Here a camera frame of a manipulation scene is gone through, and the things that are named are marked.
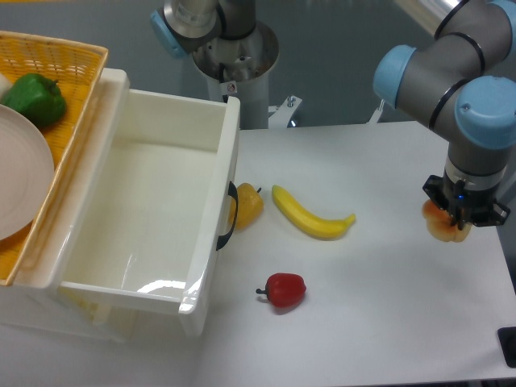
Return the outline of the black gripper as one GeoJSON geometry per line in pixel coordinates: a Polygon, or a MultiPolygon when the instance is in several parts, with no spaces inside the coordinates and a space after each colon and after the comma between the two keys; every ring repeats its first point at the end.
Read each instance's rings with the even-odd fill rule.
{"type": "Polygon", "coordinates": [[[451,216],[458,230],[464,225],[475,227],[503,226],[510,209],[496,198],[499,184],[488,189],[468,188],[466,181],[453,182],[447,174],[430,175],[422,189],[428,198],[451,216]]]}

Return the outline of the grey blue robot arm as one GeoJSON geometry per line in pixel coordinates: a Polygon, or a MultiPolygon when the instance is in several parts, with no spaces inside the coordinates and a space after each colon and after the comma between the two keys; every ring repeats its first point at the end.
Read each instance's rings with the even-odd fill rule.
{"type": "MultiPolygon", "coordinates": [[[[497,200],[515,147],[515,84],[489,69],[515,51],[512,1],[402,1],[434,37],[419,51],[399,45],[374,73],[375,94],[448,144],[443,175],[423,186],[457,227],[501,226],[510,210],[497,200]]],[[[244,129],[269,128],[268,74],[277,62],[273,31],[253,1],[167,1],[150,17],[171,56],[192,56],[210,97],[238,98],[244,129]]]]}

